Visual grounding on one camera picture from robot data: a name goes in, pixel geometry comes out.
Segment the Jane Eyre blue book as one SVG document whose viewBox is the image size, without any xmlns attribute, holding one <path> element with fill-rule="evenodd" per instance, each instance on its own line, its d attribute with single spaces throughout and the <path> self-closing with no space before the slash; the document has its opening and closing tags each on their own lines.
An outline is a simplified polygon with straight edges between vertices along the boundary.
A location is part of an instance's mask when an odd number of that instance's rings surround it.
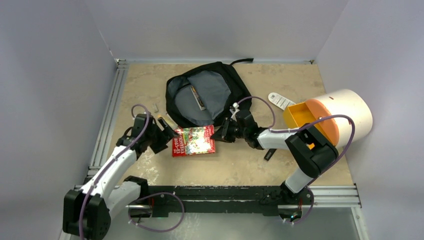
<svg viewBox="0 0 424 240">
<path fill-rule="evenodd" d="M 193 96 L 194 96 L 194 98 L 195 98 L 195 100 L 196 100 L 196 103 L 197 103 L 197 105 L 198 105 L 198 107 L 199 107 L 199 109 L 201 110 L 201 111 L 204 111 L 204 110 L 206 110 L 206 106 L 204 105 L 204 103 L 202 102 L 202 100 L 201 100 L 201 98 L 200 98 L 200 96 L 198 95 L 198 92 L 196 91 L 196 89 L 194 88 L 194 86 L 190 86 L 190 89 L 191 89 L 191 92 L 192 92 L 192 94 L 193 94 Z"/>
</svg>

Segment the black student backpack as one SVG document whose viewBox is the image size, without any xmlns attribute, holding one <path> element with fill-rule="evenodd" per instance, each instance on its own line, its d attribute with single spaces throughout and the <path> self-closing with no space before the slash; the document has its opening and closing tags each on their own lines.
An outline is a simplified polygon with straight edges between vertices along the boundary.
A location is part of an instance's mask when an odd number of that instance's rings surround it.
<svg viewBox="0 0 424 240">
<path fill-rule="evenodd" d="M 182 128 L 213 125 L 219 127 L 232 113 L 237 102 L 241 110 L 252 106 L 251 93 L 234 68 L 237 63 L 251 63 L 252 58 L 203 64 L 166 82 L 165 107 L 170 118 Z M 194 86 L 206 110 L 200 110 L 190 86 Z"/>
</svg>

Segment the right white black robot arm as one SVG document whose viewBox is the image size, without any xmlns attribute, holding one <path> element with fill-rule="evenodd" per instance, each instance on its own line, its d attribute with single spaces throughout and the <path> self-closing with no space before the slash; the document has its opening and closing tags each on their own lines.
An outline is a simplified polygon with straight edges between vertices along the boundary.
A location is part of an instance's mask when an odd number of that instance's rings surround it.
<svg viewBox="0 0 424 240">
<path fill-rule="evenodd" d="M 314 125 L 272 130 L 260 127 L 249 110 L 237 112 L 234 119 L 225 118 L 210 138 L 224 143 L 243 139 L 253 149 L 290 151 L 297 169 L 280 186 L 280 196 L 288 204 L 298 200 L 301 191 L 339 156 L 336 147 Z"/>
</svg>

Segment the red Treehouse book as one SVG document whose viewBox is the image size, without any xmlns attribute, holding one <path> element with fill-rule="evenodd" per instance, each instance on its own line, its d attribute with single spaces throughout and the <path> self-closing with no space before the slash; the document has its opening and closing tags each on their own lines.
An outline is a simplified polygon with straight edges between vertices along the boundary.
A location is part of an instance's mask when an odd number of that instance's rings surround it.
<svg viewBox="0 0 424 240">
<path fill-rule="evenodd" d="M 213 125 L 177 128 L 177 136 L 172 139 L 172 157 L 187 157 L 216 152 L 215 141 L 211 139 Z"/>
</svg>

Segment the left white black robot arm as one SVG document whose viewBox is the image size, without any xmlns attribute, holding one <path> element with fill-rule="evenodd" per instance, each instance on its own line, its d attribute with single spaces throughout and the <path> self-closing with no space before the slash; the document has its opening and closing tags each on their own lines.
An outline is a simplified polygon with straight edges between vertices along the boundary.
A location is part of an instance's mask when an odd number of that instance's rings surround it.
<svg viewBox="0 0 424 240">
<path fill-rule="evenodd" d="M 117 140 L 115 148 L 100 170 L 78 190 L 69 190 L 63 200 L 62 230 L 82 240 L 102 240 L 112 219 L 134 201 L 138 205 L 149 199 L 147 180 L 130 177 L 117 183 L 139 157 L 151 149 L 155 154 L 165 150 L 178 133 L 162 118 L 148 113 L 134 117 Z"/>
</svg>

